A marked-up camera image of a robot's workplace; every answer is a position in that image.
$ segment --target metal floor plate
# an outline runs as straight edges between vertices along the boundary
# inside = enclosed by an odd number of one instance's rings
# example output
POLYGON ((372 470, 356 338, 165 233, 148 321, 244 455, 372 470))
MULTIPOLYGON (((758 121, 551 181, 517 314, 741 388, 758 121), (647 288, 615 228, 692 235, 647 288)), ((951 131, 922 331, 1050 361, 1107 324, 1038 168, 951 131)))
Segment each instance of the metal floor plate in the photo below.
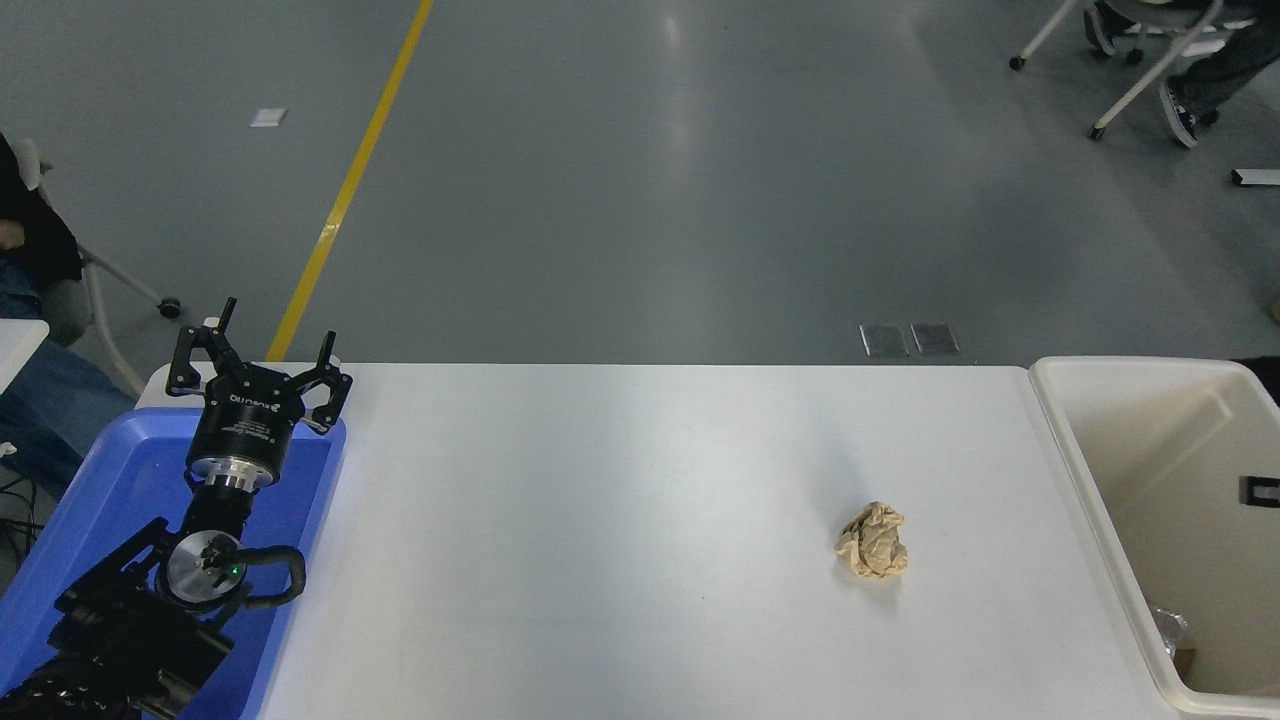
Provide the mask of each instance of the metal floor plate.
POLYGON ((868 357, 906 357, 910 351, 897 325, 858 325, 868 357))
POLYGON ((960 352, 956 336, 946 323, 911 323, 911 334, 922 355, 954 355, 960 352))

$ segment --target crumpled brown paper ball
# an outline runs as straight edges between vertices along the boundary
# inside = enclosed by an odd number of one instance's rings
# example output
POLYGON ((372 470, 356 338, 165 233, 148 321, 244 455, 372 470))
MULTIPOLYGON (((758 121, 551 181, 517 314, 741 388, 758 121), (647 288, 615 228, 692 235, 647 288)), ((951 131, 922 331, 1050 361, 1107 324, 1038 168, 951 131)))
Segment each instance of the crumpled brown paper ball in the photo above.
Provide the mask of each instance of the crumpled brown paper ball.
POLYGON ((836 555, 861 578, 890 578, 906 570, 906 547, 897 528, 906 519, 883 502, 872 502, 845 528, 836 555))

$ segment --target jeans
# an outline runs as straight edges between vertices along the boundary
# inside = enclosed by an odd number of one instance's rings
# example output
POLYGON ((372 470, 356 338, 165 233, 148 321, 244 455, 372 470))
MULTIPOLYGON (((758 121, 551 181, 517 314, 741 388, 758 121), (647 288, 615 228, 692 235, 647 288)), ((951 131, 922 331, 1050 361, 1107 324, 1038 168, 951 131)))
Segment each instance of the jeans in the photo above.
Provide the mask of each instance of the jeans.
MULTIPOLYGON (((4 258, 0 318, 40 318, 35 286, 4 258)), ((18 448, 0 464, 60 498, 97 434, 132 409, 102 370, 46 340, 0 393, 0 441, 18 448)))
MULTIPOLYGON (((1207 8, 1208 3, 1175 0, 1172 5, 1198 9, 1207 8)), ((1207 115, 1248 85, 1262 68, 1280 58, 1280 1, 1260 0, 1251 5, 1257 13, 1252 26, 1233 32, 1221 50, 1197 60, 1185 73, 1170 78, 1188 113, 1207 115)), ((1112 10, 1106 3, 1100 3, 1098 10, 1111 35, 1119 35, 1133 24, 1133 20, 1112 10)))

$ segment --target trash bin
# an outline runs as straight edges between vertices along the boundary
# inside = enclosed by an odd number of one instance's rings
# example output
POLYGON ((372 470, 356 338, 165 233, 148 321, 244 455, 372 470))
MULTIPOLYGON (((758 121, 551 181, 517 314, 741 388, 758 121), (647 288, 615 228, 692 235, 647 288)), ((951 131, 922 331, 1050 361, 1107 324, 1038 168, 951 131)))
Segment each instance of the trash bin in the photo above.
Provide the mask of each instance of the trash bin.
POLYGON ((1242 478, 1280 478, 1280 409, 1229 361, 1046 357, 1030 373, 1161 692, 1280 717, 1280 507, 1242 497, 1242 478), (1185 683, 1148 602, 1187 619, 1185 683))

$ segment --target robotic arm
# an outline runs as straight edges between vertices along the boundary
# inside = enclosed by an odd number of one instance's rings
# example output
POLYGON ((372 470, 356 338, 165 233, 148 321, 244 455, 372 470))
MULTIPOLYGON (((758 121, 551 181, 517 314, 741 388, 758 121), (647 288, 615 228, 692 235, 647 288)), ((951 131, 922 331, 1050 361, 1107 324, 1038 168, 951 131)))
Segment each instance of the robotic arm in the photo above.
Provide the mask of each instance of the robotic arm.
POLYGON ((192 500, 178 532, 156 518, 76 580, 54 603, 63 612, 49 635, 58 655, 0 697, 0 720, 116 720, 138 711, 173 720, 234 643, 221 628, 241 609, 275 607, 306 585, 293 547, 241 544, 255 495, 280 478, 293 427, 326 433, 351 389, 328 333, 314 368, 289 377, 243 363, 227 341, 236 299, 205 327, 182 329, 166 392, 204 395, 187 482, 192 500), (204 350, 215 375, 202 383, 191 364, 204 350), (303 396, 329 389, 323 405, 303 396), (284 562, 289 587, 253 596, 255 565, 284 562))

